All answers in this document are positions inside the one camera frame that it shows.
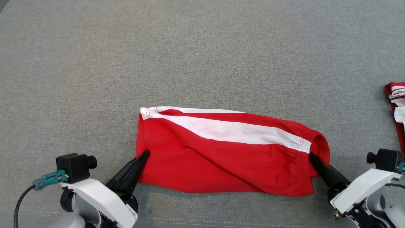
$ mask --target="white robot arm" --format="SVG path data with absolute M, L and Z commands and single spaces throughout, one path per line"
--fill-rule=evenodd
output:
M 350 182 L 332 166 L 326 166 L 313 153 L 309 157 L 323 180 L 329 186 L 328 201 L 337 211 L 335 219 L 347 218 L 359 228 L 404 228 L 405 205 L 385 206 L 382 195 L 385 185 L 402 177 L 403 154 L 380 149 L 377 155 L 369 153 L 368 163 L 375 163 L 363 175 Z
M 138 202 L 132 193 L 149 155 L 145 150 L 105 185 L 89 178 L 89 169 L 97 166 L 94 156 L 72 153 L 57 157 L 57 171 L 34 180 L 18 200 L 14 227 L 18 228 L 18 209 L 28 191 L 59 183 L 64 190 L 60 204 L 68 213 L 48 228 L 132 228 L 138 219 Z

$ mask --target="red shorts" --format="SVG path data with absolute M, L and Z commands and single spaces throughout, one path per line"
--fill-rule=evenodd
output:
M 189 193 L 313 193 L 315 153 L 329 164 L 326 138 L 300 123 L 244 112 L 141 108 L 136 150 L 151 155 L 139 180 Z
M 405 82 L 391 82 L 385 85 L 384 89 L 391 101 L 399 143 L 402 152 L 405 153 Z

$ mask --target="gray fabric surface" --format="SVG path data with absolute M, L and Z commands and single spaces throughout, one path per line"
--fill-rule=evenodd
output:
M 0 0 L 0 13 L 4 9 L 4 7 L 7 5 L 9 0 Z
M 95 155 L 111 178 L 134 157 L 139 108 L 224 108 L 322 132 L 350 179 L 367 152 L 399 150 L 383 86 L 405 80 L 405 2 L 11 0 L 0 14 L 0 224 L 55 158 Z M 142 228 L 339 228 L 326 186 L 286 198 L 139 185 Z M 30 192 L 22 228 L 64 211 Z M 403 191 L 387 188 L 388 201 Z

